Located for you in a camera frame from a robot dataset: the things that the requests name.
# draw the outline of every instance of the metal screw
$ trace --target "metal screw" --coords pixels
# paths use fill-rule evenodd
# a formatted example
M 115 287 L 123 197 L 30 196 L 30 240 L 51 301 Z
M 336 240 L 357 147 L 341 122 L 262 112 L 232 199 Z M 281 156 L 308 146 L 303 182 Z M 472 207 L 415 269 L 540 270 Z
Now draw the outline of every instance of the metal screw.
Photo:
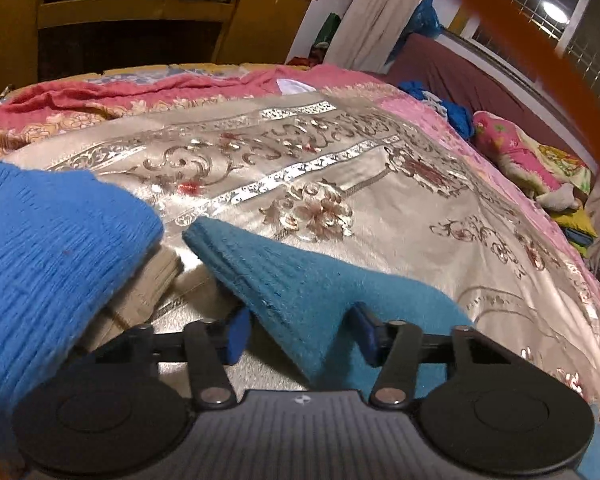
M 398 388 L 380 388 L 374 396 L 383 404 L 400 404 L 407 399 L 407 394 Z
M 231 392 L 226 388 L 206 388 L 200 392 L 200 399 L 207 404 L 222 404 L 231 399 Z

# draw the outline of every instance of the wooden shelf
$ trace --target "wooden shelf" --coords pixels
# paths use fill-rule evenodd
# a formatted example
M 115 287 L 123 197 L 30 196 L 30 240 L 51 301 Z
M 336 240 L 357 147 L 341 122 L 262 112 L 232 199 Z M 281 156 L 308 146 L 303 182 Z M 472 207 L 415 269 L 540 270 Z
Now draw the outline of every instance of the wooden shelf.
M 38 28 L 122 20 L 227 22 L 234 4 L 190 0 L 70 0 L 40 5 Z

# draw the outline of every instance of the window frame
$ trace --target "window frame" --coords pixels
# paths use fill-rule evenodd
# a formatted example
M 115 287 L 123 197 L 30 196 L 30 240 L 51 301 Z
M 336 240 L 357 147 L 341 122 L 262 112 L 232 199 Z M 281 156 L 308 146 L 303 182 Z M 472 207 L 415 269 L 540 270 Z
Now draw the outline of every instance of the window frame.
M 589 5 L 589 2 L 590 2 L 590 0 L 578 0 L 578 3 L 576 4 L 576 7 L 573 11 L 573 14 L 571 15 L 570 22 L 567 25 L 567 27 L 564 29 L 564 32 L 563 32 L 562 36 L 560 37 L 560 40 L 558 40 L 558 43 L 555 47 L 555 51 L 559 56 L 562 56 L 562 54 L 564 54 L 564 51 L 567 49 L 570 41 L 573 39 L 573 37 L 576 33 L 576 30 L 577 30 L 578 26 L 580 25 L 582 17 L 584 16 L 584 13 L 587 9 L 587 6 Z M 513 72 L 522 81 L 524 81 L 526 84 L 531 86 L 531 88 L 533 88 L 537 92 L 541 93 L 545 98 L 549 99 L 550 101 L 553 101 L 551 99 L 551 97 L 549 95 L 547 95 L 546 92 L 544 92 L 544 90 L 542 88 L 542 82 L 539 79 L 536 79 L 536 80 L 529 79 L 528 76 L 526 76 L 525 74 L 520 72 L 520 70 L 515 68 L 511 63 L 505 61 L 500 56 L 498 56 L 496 53 L 492 52 L 490 49 L 485 47 L 483 44 L 474 40 L 474 34 L 475 34 L 475 31 L 478 29 L 479 25 L 480 25 L 480 17 L 472 16 L 467 21 L 466 25 L 464 26 L 464 29 L 460 33 L 460 36 L 464 40 L 468 41 L 473 46 L 475 46 L 477 49 L 479 49 L 481 52 L 483 52 L 486 56 L 490 56 L 492 59 L 495 59 L 502 66 L 506 67 L 508 70 Z

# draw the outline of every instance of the pink fabric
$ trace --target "pink fabric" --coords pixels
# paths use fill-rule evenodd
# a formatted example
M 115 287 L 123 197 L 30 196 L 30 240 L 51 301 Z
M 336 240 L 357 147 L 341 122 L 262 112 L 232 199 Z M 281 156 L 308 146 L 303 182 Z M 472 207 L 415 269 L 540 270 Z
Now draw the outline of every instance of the pink fabric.
M 514 123 L 481 111 L 474 114 L 474 125 L 475 147 L 495 162 L 504 173 L 506 173 L 505 166 L 513 163 L 518 167 L 519 174 L 527 175 L 524 180 L 537 194 L 560 188 L 560 182 L 520 139 Z
M 0 130 L 19 130 L 31 123 L 45 123 L 64 110 L 85 110 L 89 104 L 96 109 L 131 108 L 143 102 L 151 110 L 157 102 L 199 100 L 223 96 L 241 98 L 280 94 L 277 79 L 295 79 L 314 88 L 349 86 L 379 81 L 361 72 L 343 70 L 330 65 L 318 65 L 307 71 L 287 66 L 271 70 L 256 70 L 242 77 L 227 79 L 191 74 L 165 78 L 151 85 L 132 82 L 94 84 L 83 81 L 60 80 L 39 83 L 25 89 L 13 101 L 0 105 Z
M 537 208 L 534 202 L 529 200 L 515 184 L 465 142 L 432 108 L 409 95 L 401 98 L 387 98 L 378 104 L 382 109 L 416 124 L 440 145 L 454 154 L 462 156 L 477 174 L 505 198 L 515 203 L 538 231 L 543 233 L 556 249 L 570 258 L 587 283 L 596 308 L 600 310 L 600 282 L 589 272 L 578 251 L 571 247 L 558 224 L 551 220 L 544 210 Z

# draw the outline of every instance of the bed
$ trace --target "bed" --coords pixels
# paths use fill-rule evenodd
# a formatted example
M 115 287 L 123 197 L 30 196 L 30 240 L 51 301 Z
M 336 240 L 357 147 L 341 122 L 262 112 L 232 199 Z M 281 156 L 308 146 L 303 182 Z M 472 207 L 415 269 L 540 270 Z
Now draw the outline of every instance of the bed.
M 154 207 L 183 264 L 150 318 L 158 332 L 235 304 L 182 241 L 211 216 L 435 286 L 600 421 L 600 283 L 445 120 L 372 76 L 184 66 L 39 84 L 1 99 L 0 159 L 85 168 Z M 187 394 L 181 365 L 162 372 Z M 239 394 L 308 386 L 264 330 L 229 374 Z

